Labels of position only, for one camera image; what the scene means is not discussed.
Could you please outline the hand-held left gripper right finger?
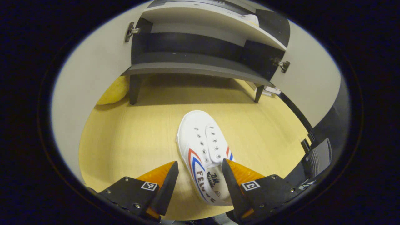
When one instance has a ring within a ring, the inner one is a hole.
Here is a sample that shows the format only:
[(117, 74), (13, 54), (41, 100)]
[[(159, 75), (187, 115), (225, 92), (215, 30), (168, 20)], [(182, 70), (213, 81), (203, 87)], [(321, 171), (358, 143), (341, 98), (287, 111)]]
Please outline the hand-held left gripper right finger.
[(239, 224), (257, 224), (276, 219), (302, 190), (278, 175), (263, 176), (229, 159), (222, 171)]

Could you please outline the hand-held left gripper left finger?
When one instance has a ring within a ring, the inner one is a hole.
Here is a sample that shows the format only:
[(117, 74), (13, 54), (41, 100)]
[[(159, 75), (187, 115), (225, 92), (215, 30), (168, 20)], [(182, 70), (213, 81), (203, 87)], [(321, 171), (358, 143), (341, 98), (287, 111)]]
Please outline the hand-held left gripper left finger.
[(166, 215), (178, 174), (178, 162), (172, 161), (137, 178), (125, 176), (94, 194), (124, 213), (141, 219), (161, 219)]

